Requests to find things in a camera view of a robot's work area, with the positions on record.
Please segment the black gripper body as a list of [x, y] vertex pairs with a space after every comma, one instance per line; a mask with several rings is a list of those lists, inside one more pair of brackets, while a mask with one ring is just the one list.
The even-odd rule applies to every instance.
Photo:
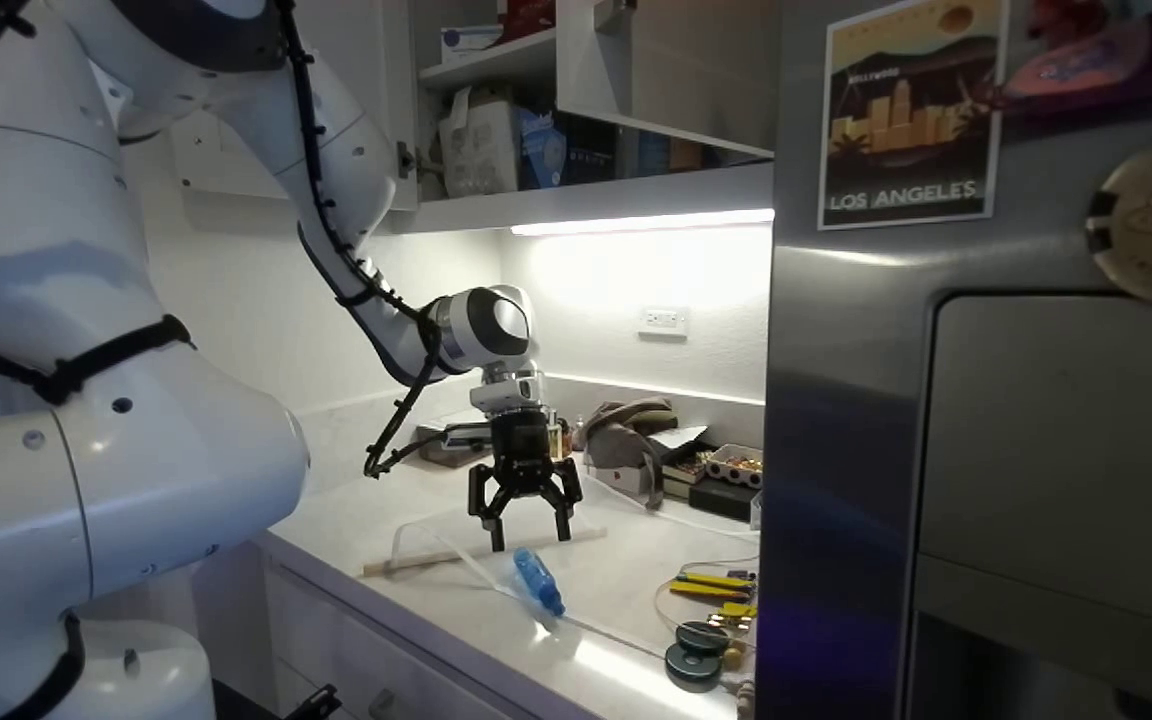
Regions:
[[542, 497], [558, 484], [543, 413], [512, 413], [494, 422], [494, 471], [518, 497]]

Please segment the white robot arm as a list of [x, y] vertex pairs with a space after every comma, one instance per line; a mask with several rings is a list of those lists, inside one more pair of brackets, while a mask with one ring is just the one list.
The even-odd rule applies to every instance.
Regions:
[[297, 417], [218, 366], [150, 273], [123, 149], [209, 112], [297, 206], [297, 235], [386, 372], [473, 372], [494, 432], [543, 426], [518, 292], [424, 307], [363, 261], [394, 142], [297, 28], [297, 0], [0, 0], [0, 720], [213, 720], [201, 639], [94, 618], [110, 590], [286, 520]]

